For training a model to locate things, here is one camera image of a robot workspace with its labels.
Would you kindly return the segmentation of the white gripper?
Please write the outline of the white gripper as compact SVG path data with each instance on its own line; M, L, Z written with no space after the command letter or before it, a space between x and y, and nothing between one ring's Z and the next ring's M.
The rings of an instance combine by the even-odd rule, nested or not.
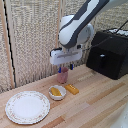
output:
M57 49L53 49L50 52L50 63L53 65L59 65L59 64L79 60L81 57L82 57L82 49L63 51L61 48L57 48ZM70 70L73 69L74 69L74 65L70 64ZM61 72L62 72L62 67L59 67L58 73Z

